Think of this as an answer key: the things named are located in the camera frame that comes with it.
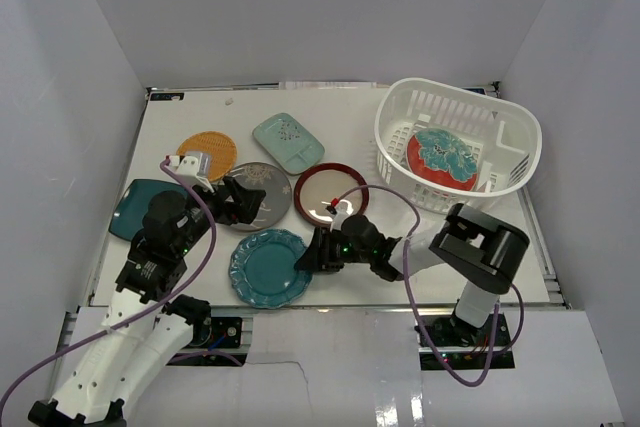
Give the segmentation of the grey reindeer plate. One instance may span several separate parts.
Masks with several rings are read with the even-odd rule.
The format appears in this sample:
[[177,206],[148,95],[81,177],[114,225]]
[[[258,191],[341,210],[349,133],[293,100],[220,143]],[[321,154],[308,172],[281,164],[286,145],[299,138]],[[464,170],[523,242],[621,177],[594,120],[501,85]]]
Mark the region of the grey reindeer plate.
[[266,193],[258,214],[251,224],[235,224],[232,230],[256,232],[274,227],[287,214],[292,205],[292,188],[287,175],[279,168],[263,163],[249,162],[229,172],[238,183],[247,189],[264,190]]

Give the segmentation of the teal scalloped round plate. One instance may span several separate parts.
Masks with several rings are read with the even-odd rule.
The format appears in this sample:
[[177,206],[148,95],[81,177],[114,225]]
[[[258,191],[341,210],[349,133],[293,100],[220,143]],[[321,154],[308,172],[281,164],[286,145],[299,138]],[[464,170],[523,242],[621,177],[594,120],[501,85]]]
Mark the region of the teal scalloped round plate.
[[267,229],[239,242],[228,274],[237,297],[257,309],[275,310],[300,298],[312,274],[295,264],[306,251],[304,240],[286,229]]

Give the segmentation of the red rimmed beige bowl plate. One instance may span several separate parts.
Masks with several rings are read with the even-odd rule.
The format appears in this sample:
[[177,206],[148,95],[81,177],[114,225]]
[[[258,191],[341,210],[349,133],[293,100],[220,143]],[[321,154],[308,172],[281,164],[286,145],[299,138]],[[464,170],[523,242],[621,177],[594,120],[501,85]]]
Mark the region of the red rimmed beige bowl plate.
[[307,169],[294,187],[294,206],[298,214],[313,227],[329,227],[333,216],[327,208],[351,188],[367,182],[354,168],[329,162]]

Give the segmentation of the red and teal floral plate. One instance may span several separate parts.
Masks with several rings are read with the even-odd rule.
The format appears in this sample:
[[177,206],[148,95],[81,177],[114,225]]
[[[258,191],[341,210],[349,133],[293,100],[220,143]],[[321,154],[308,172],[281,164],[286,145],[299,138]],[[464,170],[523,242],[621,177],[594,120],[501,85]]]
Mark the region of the red and teal floral plate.
[[416,176],[440,186],[471,191],[478,176],[471,148],[447,130],[428,128],[408,141],[406,161]]

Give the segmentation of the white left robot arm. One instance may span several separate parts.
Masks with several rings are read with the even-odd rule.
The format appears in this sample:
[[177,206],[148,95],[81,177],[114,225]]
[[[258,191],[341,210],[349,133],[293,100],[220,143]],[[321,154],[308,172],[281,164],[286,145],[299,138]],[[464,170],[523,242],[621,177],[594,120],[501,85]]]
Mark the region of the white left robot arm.
[[123,426],[134,403],[163,366],[211,334],[211,306],[184,294],[186,254],[216,226],[250,224],[266,196],[226,176],[222,185],[156,194],[131,240],[100,331],[70,378],[28,419],[36,426]]

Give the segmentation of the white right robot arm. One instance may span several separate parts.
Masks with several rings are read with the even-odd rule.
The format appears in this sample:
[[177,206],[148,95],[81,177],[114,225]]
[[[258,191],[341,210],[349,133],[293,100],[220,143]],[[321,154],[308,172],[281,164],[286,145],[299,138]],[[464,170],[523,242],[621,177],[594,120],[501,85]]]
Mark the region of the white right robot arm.
[[453,337],[472,346],[488,332],[487,320],[506,294],[530,245],[519,228],[458,203],[440,227],[406,237],[387,237],[363,214],[338,209],[331,225],[314,229],[294,264],[299,272],[334,273],[347,264],[367,264],[388,282],[447,264],[466,279],[451,321]]

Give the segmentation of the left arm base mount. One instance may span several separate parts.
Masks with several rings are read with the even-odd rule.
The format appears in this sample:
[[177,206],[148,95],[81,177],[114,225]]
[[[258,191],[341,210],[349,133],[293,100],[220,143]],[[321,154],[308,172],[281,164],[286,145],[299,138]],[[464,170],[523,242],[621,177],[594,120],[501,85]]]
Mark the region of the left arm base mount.
[[171,366],[241,367],[247,354],[242,346],[241,317],[210,317],[194,328],[192,340],[173,358]]

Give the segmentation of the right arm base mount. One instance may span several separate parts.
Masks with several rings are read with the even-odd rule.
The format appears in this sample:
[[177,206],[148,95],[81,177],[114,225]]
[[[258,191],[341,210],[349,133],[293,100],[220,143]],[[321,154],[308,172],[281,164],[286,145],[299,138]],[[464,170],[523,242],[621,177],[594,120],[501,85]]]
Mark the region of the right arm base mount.
[[[422,316],[426,330],[444,361],[454,370],[482,370],[489,350],[489,334],[492,317],[479,332],[458,330],[448,315]],[[498,354],[511,342],[510,330],[505,316],[498,316],[494,352],[490,368],[492,370],[514,369],[515,359],[511,349]]]

